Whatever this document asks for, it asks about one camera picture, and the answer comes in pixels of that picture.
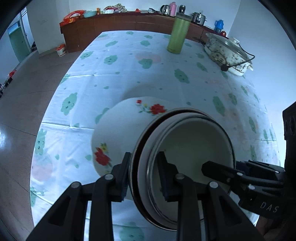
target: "green door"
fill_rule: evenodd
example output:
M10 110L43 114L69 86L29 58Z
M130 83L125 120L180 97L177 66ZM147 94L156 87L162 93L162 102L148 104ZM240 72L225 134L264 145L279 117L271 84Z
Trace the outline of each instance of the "green door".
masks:
M30 54L30 51L26 45L21 27L10 33L9 38L18 61L22 62Z

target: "green bottle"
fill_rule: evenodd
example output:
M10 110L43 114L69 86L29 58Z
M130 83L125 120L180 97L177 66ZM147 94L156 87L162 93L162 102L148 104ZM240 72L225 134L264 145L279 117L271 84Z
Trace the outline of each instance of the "green bottle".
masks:
M176 14L172 34L170 36L170 42L167 47L169 52L175 54L181 53L191 20L191 16L180 12Z

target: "white tablecloth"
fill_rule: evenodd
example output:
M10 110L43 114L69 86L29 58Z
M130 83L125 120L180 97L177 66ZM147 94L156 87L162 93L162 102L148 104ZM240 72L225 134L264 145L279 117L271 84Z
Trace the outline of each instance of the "white tablecloth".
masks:
M108 109L132 97L152 96L201 110L226 130L236 160L279 165L267 110L247 74L221 72L201 44L187 39L181 54L172 54L166 50L169 37L143 31L104 32L71 66L36 139L30 178L35 225L73 181L87 184L99 178L92 164L93 130ZM175 239L175 232L146 221L132 201L114 203L112 209L116 241Z

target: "floor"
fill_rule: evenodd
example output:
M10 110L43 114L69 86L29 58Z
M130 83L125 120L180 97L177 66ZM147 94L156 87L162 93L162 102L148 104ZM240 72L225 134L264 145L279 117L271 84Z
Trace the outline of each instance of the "floor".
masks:
M30 169L36 135L61 79L81 52L30 54L0 99L0 219L22 241L33 229Z

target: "screw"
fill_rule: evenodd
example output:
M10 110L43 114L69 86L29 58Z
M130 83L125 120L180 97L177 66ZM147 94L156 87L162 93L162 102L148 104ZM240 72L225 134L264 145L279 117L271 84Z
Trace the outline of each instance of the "screw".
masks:
M72 188L78 188L80 186L80 183L79 182L73 182L72 184L71 184L71 187Z
M175 178L178 179L178 180L182 180L185 178L185 176L182 174L182 173L178 173L175 175Z
M211 188L217 188L218 187L218 183L216 183L216 182L210 182L210 187Z
M252 184L249 184L248 188L249 188L250 190L255 190L255 187L254 187Z
M106 180L112 180L113 178L114 178L114 176L112 174L106 174L105 175Z

